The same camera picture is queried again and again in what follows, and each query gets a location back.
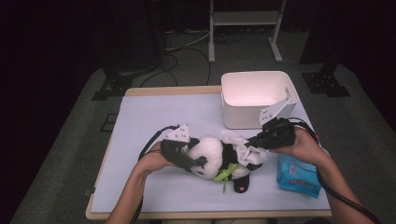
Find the gray carpet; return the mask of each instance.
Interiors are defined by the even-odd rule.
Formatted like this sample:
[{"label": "gray carpet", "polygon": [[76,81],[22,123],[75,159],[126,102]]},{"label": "gray carpet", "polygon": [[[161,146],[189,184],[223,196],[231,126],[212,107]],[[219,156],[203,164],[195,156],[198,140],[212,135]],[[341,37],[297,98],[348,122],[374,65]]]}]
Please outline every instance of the gray carpet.
[{"label": "gray carpet", "polygon": [[[209,85],[219,85],[227,72],[281,70],[289,74],[305,110],[326,147],[351,187],[368,209],[383,223],[393,223],[396,208],[396,135],[362,90],[355,75],[339,65],[335,76],[346,86],[350,97],[330,98],[312,94],[302,72],[318,71],[320,64],[299,65],[308,33],[281,32],[278,39],[283,63],[276,63],[267,42],[269,33],[238,35],[240,41],[216,45],[216,63],[211,64]],[[172,34],[168,47],[189,43],[196,35]],[[207,42],[190,48],[207,54]],[[145,82],[144,87],[205,85],[208,64],[195,50],[173,53],[177,66]],[[163,66],[171,67],[173,57]],[[150,75],[135,79],[137,88]],[[92,74],[43,163],[34,183],[21,203],[12,223],[103,223],[85,217],[89,189],[96,180],[111,133],[101,132],[106,116],[118,113],[121,97],[92,101],[105,81],[98,69]],[[277,223],[304,223],[308,217],[283,217]]]}]

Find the panda plush toy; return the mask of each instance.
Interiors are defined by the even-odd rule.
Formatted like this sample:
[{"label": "panda plush toy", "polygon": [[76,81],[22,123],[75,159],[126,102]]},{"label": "panda plush toy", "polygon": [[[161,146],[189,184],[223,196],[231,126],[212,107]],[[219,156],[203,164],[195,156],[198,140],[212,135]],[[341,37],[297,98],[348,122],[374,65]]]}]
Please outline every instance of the panda plush toy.
[{"label": "panda plush toy", "polygon": [[222,140],[215,136],[203,136],[199,143],[186,151],[193,160],[206,160],[204,165],[193,165],[191,171],[205,179],[233,181],[235,192],[248,190],[250,172],[262,166],[266,160],[263,148],[245,147],[247,140],[232,131],[223,131]]}]

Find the human arm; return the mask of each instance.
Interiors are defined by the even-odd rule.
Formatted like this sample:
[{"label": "human arm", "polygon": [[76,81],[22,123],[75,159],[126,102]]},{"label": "human arm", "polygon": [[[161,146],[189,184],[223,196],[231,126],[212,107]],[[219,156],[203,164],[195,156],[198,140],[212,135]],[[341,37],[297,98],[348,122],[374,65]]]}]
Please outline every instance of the human arm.
[{"label": "human arm", "polygon": [[[311,163],[317,167],[322,180],[335,192],[361,206],[361,202],[352,191],[335,161],[315,142],[304,129],[296,128],[296,138],[291,147],[271,149],[272,152],[289,154],[300,161]],[[356,209],[333,197],[326,191],[332,217],[335,223],[374,223]]]},{"label": "human arm", "polygon": [[146,179],[152,172],[173,164],[161,154],[161,144],[157,142],[134,166],[120,198],[108,217],[106,224],[129,224],[139,206],[144,193]]}]

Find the dark background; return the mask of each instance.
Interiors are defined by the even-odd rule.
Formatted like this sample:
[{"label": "dark background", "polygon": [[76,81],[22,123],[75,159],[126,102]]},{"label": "dark background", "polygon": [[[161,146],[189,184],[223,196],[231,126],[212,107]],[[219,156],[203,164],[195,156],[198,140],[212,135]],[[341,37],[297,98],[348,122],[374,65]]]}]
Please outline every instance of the dark background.
[{"label": "dark background", "polygon": [[[161,61],[161,37],[149,28],[153,8],[144,2],[148,1],[2,1],[3,221],[10,221],[18,208],[90,75],[101,67],[141,68]],[[155,1],[162,21],[159,34],[207,28],[208,1],[197,2],[202,1]],[[279,3],[216,2],[217,10],[274,9]],[[389,3],[289,1],[281,29],[311,30],[301,63],[322,63],[333,49],[395,129],[395,8]]]}]

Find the human hand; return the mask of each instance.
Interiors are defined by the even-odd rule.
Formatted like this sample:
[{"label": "human hand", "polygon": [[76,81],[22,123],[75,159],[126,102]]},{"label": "human hand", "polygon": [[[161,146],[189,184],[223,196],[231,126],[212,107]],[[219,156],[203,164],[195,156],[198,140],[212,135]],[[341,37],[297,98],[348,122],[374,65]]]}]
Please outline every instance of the human hand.
[{"label": "human hand", "polygon": [[308,131],[295,128],[296,138],[290,147],[271,149],[271,152],[289,154],[299,161],[313,164],[315,166],[331,160],[331,157],[318,145]]},{"label": "human hand", "polygon": [[161,153],[161,142],[157,142],[154,146],[140,159],[134,169],[146,172],[148,175],[152,172],[161,170],[165,166],[174,166]]}]

